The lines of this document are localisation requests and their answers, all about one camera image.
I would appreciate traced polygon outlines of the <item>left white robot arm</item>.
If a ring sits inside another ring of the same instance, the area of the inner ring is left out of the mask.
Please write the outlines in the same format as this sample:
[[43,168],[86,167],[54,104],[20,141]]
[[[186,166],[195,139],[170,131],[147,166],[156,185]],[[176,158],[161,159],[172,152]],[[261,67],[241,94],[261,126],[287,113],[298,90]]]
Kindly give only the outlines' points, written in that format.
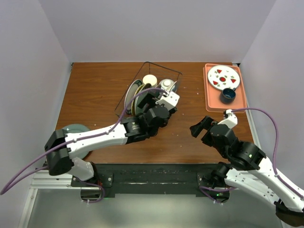
[[98,182],[98,174],[91,162],[82,160],[82,153],[113,145],[124,145],[144,141],[157,135],[165,127],[171,115],[177,111],[179,95],[162,89],[161,98],[154,95],[155,89],[142,92],[144,99],[139,107],[147,109],[135,117],[120,117],[117,123],[82,133],[69,133],[64,129],[55,130],[45,145],[48,173],[58,176],[69,173],[87,186]]

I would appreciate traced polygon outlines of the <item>white plate teal lettered rim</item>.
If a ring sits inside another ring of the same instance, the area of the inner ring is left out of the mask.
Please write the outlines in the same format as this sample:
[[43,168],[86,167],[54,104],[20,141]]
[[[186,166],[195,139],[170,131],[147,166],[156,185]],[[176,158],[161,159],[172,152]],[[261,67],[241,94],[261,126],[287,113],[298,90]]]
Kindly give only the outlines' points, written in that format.
[[126,114],[131,114],[131,105],[129,104],[132,98],[134,97],[135,91],[143,84],[142,80],[137,79],[131,83],[129,86],[125,99],[124,99],[124,107],[126,108]]

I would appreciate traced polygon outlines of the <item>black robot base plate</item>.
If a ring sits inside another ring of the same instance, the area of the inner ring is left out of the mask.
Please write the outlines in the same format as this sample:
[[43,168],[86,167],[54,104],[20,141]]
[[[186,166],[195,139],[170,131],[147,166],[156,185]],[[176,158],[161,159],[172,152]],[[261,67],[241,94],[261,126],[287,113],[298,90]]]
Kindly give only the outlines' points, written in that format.
[[98,175],[107,198],[117,194],[176,194],[212,198],[225,203],[229,192],[215,192],[207,188],[225,189],[223,182],[211,178],[216,164],[97,164]]

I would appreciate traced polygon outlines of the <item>cream ceramic mug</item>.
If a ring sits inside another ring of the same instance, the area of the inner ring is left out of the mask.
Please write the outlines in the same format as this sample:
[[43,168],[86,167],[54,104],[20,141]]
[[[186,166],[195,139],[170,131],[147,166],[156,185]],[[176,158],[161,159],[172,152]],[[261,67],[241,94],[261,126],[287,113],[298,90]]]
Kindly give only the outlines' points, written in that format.
[[158,84],[157,77],[151,74],[145,75],[142,82],[144,84],[144,89],[156,87]]

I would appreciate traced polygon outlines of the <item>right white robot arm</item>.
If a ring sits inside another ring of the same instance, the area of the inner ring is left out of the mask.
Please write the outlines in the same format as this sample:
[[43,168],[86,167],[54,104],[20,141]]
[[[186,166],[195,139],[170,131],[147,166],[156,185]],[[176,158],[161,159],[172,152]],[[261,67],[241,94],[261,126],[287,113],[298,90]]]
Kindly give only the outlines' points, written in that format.
[[220,122],[205,116],[190,127],[191,135],[202,137],[205,145],[215,148],[229,161],[220,162],[212,172],[212,182],[243,190],[275,207],[276,216],[292,227],[304,224],[304,191],[282,172],[275,170],[266,154],[254,143],[240,141],[233,132],[238,123],[235,114],[225,114]]

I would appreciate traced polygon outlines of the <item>blue floral white bowl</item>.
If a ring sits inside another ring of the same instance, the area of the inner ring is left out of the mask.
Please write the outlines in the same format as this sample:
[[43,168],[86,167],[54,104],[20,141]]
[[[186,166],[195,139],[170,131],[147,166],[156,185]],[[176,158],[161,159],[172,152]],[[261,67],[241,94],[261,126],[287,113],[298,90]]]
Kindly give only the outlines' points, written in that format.
[[162,90],[169,92],[175,92],[177,91],[177,81],[173,81],[171,79],[164,79],[162,80],[158,85],[157,88],[160,88]]

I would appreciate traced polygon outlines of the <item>green plate with flower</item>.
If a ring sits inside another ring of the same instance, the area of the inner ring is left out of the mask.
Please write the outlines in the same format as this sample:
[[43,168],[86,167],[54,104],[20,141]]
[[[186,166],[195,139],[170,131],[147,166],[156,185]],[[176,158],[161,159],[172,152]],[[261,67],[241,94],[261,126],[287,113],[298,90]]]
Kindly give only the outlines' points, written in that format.
[[133,109],[132,109],[132,114],[134,116],[137,116],[139,114],[142,114],[144,111],[144,107],[146,106],[146,101],[144,100],[146,95],[148,94],[148,92],[144,92],[143,89],[141,89],[137,94],[139,94],[139,96],[136,97],[134,104],[133,104]]

